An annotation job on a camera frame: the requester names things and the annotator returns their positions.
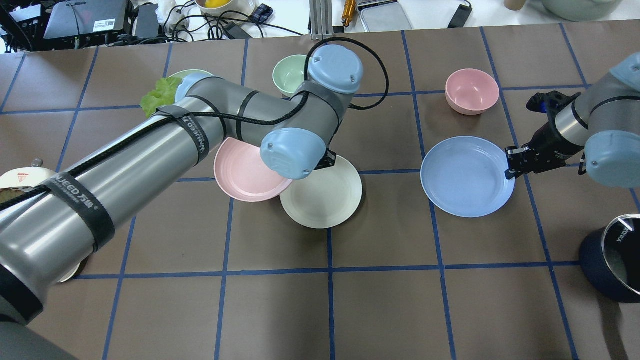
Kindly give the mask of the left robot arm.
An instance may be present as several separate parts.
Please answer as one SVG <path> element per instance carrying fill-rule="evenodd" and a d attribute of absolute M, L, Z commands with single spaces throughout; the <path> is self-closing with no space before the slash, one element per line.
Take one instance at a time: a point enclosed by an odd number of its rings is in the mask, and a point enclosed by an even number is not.
<path fill-rule="evenodd" d="M 3 360 L 71 360 L 28 328 L 50 287 L 101 250 L 132 219 L 224 139 L 259 148 L 265 166 L 290 180 L 333 166 L 330 143 L 361 87 L 358 55 L 316 44 L 290 100 L 218 76 L 189 76 L 183 96 L 73 167 L 1 205 Z"/>

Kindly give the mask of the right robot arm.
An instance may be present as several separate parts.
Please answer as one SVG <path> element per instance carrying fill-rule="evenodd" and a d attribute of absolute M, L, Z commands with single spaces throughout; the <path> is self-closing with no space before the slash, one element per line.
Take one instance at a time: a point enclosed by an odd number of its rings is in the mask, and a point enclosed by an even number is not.
<path fill-rule="evenodd" d="M 572 96 L 536 93 L 526 103 L 546 124 L 522 146 L 505 148 L 508 180 L 566 166 L 582 152 L 578 173 L 606 187 L 640 184 L 640 55 L 629 55 L 596 84 Z"/>

